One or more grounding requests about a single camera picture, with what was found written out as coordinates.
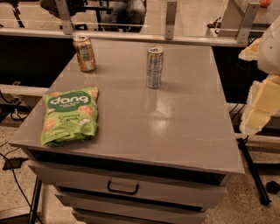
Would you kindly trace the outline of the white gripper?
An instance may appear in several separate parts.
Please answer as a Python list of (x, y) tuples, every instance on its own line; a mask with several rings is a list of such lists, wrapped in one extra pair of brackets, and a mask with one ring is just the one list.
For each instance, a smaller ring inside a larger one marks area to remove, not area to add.
[(262, 82), (253, 82), (241, 116), (239, 129), (243, 135), (251, 136), (261, 131), (280, 110), (280, 16), (262, 38), (257, 38), (243, 49), (238, 58), (257, 60), (258, 68), (269, 74)]

